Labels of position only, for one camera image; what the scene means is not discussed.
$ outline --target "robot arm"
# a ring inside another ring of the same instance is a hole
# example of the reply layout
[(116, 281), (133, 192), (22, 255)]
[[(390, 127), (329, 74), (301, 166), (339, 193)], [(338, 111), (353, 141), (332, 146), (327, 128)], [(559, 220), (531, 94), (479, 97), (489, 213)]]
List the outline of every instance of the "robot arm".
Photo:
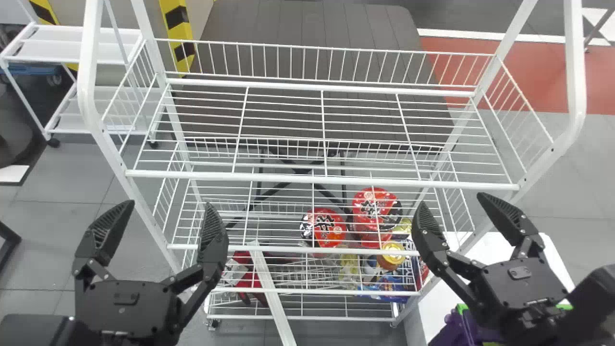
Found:
[[(498, 330), (509, 345), (578, 345), (612, 334), (615, 265), (595, 270), (568, 294), (525, 213), (486, 193), (477, 198), (514, 247), (510, 260), (485, 265), (450, 251), (424, 203), (415, 212), (411, 233), (423, 261), (467, 304), (476, 322)], [(571, 312), (557, 307), (564, 298), (573, 305)]]
[[(176, 345), (220, 281), (229, 238), (218, 212), (205, 205), (196, 264), (160, 283), (117, 280), (107, 270), (134, 201), (120, 203), (85, 231), (75, 252), (75, 317), (8, 315), (0, 345)], [(179, 294), (198, 284), (187, 302)]]

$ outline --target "snack package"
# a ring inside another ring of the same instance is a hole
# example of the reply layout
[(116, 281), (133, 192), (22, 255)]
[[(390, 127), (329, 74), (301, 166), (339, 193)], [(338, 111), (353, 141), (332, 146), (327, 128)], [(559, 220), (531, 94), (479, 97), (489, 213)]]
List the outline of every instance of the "snack package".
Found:
[(346, 289), (359, 289), (360, 282), (360, 258), (354, 254), (343, 254), (340, 257), (339, 280)]
[(377, 249), (391, 239), (391, 230), (402, 219), (402, 204), (393, 193), (368, 187), (354, 195), (352, 215), (361, 246)]

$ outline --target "red noodle cup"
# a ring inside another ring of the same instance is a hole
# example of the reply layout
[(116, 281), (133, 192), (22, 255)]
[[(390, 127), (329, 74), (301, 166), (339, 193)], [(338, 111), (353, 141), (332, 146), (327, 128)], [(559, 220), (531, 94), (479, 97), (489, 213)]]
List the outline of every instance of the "red noodle cup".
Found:
[(301, 238), (312, 247), (336, 247), (346, 237), (344, 219), (328, 208), (314, 208), (303, 215), (299, 230)]
[(361, 245), (379, 249), (381, 243), (391, 239), (391, 230), (401, 221), (402, 204), (393, 193), (380, 187), (368, 187), (354, 195), (352, 214)]

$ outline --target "white floor line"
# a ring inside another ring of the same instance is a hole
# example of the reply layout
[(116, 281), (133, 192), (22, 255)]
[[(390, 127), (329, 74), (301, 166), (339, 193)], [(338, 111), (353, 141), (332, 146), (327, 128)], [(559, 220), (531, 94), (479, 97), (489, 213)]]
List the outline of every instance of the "white floor line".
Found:
[[(504, 33), (490, 33), (484, 31), (464, 31), (464, 30), (441, 30), (441, 29), (419, 29), (419, 35), (427, 37), (441, 38), (470, 38), (470, 39), (489, 39), (501, 41)], [(543, 42), (543, 43), (564, 43), (566, 38), (557, 35), (538, 35), (520, 34), (517, 36), (518, 42)], [(603, 38), (595, 38), (590, 43), (591, 46), (610, 46), (609, 41)]]
[(0, 183), (19, 183), (28, 172), (30, 166), (26, 164), (14, 164), (0, 168)]
[[(583, 8), (583, 16), (592, 25), (596, 25), (605, 14), (606, 9), (593, 9), (590, 7)], [(609, 41), (615, 41), (615, 15), (612, 15), (600, 29), (600, 33)]]

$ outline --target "yellow can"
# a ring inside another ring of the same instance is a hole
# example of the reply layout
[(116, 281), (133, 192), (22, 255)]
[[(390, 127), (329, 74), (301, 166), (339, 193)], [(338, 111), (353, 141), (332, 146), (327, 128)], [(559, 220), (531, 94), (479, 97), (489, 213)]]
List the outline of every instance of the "yellow can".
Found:
[[(383, 244), (382, 250), (404, 251), (404, 248), (400, 243), (389, 241)], [(392, 272), (406, 260), (406, 257), (404, 255), (377, 255), (376, 260), (382, 269)]]

